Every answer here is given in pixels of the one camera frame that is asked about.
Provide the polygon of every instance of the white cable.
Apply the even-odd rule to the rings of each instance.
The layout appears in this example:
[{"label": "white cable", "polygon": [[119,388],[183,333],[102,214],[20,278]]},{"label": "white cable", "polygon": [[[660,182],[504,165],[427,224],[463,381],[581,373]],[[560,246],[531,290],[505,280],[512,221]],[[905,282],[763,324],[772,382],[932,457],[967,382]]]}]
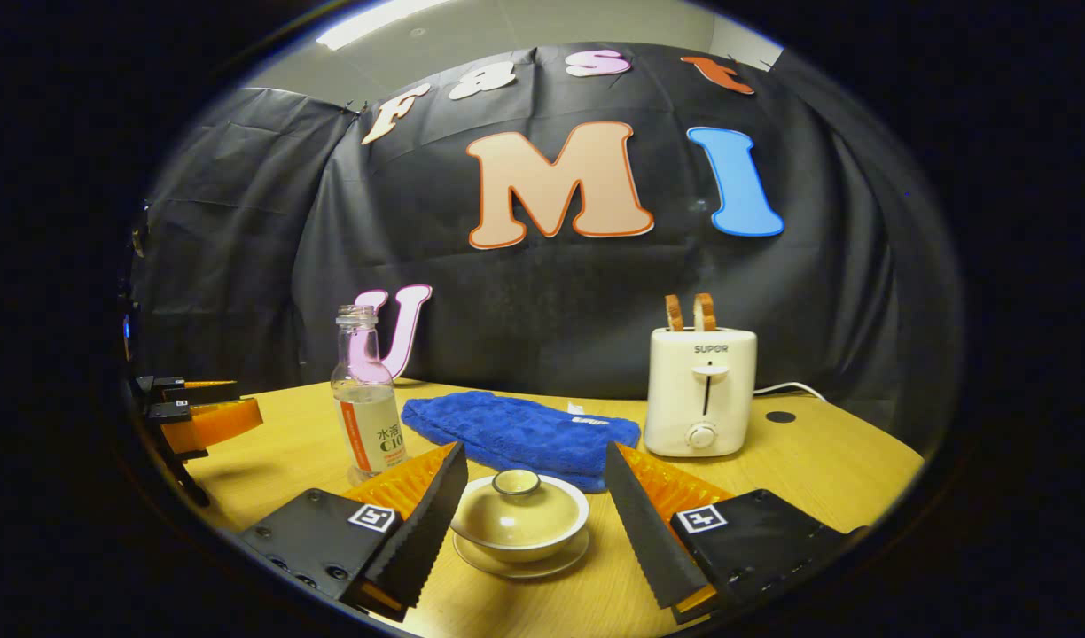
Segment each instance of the white cable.
[{"label": "white cable", "polygon": [[810,394],[817,396],[819,399],[826,400],[826,396],[822,396],[822,395],[818,394],[817,392],[815,392],[815,390],[813,387],[805,386],[804,384],[795,383],[795,381],[788,381],[786,384],[778,384],[778,386],[770,386],[770,387],[765,387],[765,388],[762,388],[762,390],[757,390],[757,391],[754,391],[753,394],[763,394],[765,392],[770,392],[773,390],[778,390],[778,388],[787,387],[787,386],[794,386],[794,387],[803,388],[806,392],[809,392]]}]

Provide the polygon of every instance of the blue cloth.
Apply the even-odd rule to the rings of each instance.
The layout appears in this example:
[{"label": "blue cloth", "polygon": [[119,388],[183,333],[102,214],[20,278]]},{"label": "blue cloth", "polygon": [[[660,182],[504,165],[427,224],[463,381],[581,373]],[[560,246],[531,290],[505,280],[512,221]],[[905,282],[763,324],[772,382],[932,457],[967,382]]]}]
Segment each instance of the blue cloth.
[{"label": "blue cloth", "polygon": [[637,445],[640,428],[627,419],[570,414],[534,400],[461,392],[410,398],[400,419],[437,445],[464,442],[469,459],[499,471],[525,468],[604,492],[607,445]]}]

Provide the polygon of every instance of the ceiling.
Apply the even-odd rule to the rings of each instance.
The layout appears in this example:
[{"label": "ceiling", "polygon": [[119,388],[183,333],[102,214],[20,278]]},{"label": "ceiling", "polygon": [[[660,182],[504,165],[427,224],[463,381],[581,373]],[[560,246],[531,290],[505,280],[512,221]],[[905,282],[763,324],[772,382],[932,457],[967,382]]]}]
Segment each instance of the ceiling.
[{"label": "ceiling", "polygon": [[477,58],[563,41],[647,41],[731,55],[764,69],[782,51],[684,0],[450,0],[336,51],[318,44],[317,36],[243,85],[360,105]]}]

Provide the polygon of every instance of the cup lid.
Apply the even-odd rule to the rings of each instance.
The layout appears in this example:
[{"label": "cup lid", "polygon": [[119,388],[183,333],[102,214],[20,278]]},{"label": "cup lid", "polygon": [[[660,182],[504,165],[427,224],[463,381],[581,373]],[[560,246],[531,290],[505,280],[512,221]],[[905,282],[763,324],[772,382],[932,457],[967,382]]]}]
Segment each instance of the cup lid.
[{"label": "cup lid", "polygon": [[524,548],[559,540],[578,523],[579,511],[565,490],[516,469],[464,494],[457,519],[470,540]]}]

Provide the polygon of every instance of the clear water bottle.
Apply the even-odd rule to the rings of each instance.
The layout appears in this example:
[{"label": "clear water bottle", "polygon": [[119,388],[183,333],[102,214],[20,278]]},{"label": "clear water bottle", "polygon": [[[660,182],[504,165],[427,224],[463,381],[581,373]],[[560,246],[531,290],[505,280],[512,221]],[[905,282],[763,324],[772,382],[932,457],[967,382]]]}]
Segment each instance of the clear water bottle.
[{"label": "clear water bottle", "polygon": [[393,374],[378,355],[373,307],[339,307],[335,323],[339,346],[331,390],[353,459],[348,480],[356,485],[404,463],[409,456],[397,418]]}]

